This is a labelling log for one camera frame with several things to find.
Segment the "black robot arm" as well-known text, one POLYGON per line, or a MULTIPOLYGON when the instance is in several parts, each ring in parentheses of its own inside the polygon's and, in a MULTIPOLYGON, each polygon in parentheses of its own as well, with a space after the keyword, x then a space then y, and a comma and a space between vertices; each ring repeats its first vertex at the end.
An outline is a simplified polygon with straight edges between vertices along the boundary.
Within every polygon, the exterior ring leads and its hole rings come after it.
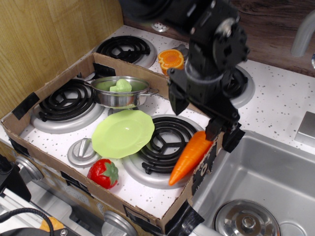
POLYGON ((210 118, 209 141, 221 132, 233 132, 240 116, 224 88, 249 53, 237 8, 228 0, 122 0, 120 5, 133 21, 161 23, 189 38, 184 68, 167 70, 174 113, 189 104, 197 107, 210 118))

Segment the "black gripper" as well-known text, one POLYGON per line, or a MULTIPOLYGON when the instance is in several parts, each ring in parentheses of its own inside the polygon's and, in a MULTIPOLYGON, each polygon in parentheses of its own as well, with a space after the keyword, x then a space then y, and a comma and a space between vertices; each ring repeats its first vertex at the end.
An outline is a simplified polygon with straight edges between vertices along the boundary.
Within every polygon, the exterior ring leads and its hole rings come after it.
POLYGON ((189 104, 211 118, 206 127, 206 139, 214 141, 227 128, 237 126, 238 110, 221 90, 223 75, 202 76, 194 69, 167 70, 169 75, 168 96, 175 115, 179 115, 189 104))

